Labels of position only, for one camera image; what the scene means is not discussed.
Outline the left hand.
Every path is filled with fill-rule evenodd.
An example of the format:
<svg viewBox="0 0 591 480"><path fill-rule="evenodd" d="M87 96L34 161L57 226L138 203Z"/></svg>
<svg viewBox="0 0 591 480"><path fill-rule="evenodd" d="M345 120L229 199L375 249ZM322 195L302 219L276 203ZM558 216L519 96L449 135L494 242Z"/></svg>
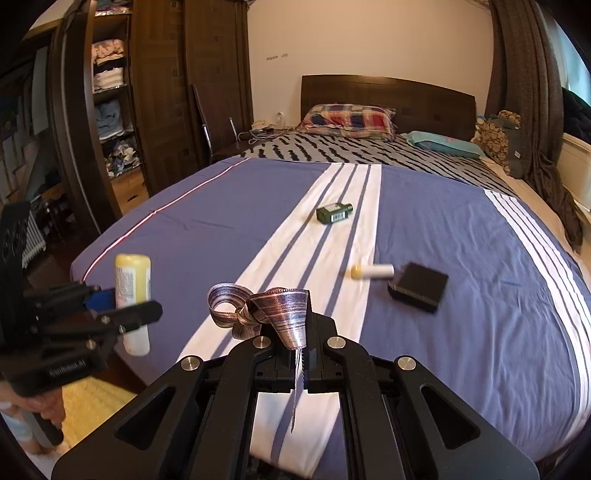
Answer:
<svg viewBox="0 0 591 480"><path fill-rule="evenodd" d="M14 418L21 419L24 411L38 413L60 429L66 417L61 388L34 397L21 397L6 381L2 381L0 399L1 411Z"/></svg>

